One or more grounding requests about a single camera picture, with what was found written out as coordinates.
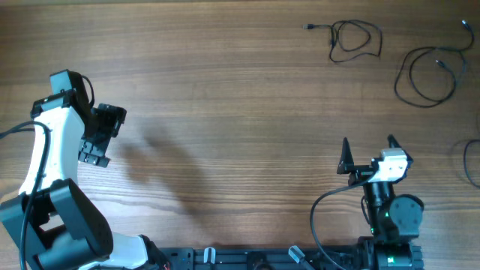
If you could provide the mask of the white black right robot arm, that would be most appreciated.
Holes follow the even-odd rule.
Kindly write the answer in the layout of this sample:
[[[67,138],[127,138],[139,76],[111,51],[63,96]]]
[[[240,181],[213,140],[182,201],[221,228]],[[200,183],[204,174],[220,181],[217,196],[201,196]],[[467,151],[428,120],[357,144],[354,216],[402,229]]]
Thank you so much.
[[[358,239],[361,269],[423,269],[419,237],[424,203],[411,194],[397,195],[394,185],[407,177],[413,159],[393,135],[388,147],[369,165],[356,165],[348,139],[343,140],[337,174],[349,176],[348,186],[363,188],[364,212],[372,236]]]

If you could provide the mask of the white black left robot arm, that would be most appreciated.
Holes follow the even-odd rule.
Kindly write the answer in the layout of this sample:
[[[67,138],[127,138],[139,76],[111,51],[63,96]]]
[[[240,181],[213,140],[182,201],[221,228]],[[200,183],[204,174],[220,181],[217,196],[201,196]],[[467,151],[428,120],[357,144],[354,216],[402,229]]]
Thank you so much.
[[[90,80],[63,70],[50,76],[52,95],[33,103],[30,121],[2,137],[34,132],[19,194],[1,204],[1,222],[19,248],[21,269],[149,269],[155,249],[142,236],[114,233],[78,186],[78,165],[106,167],[110,140],[126,110],[95,104]]]

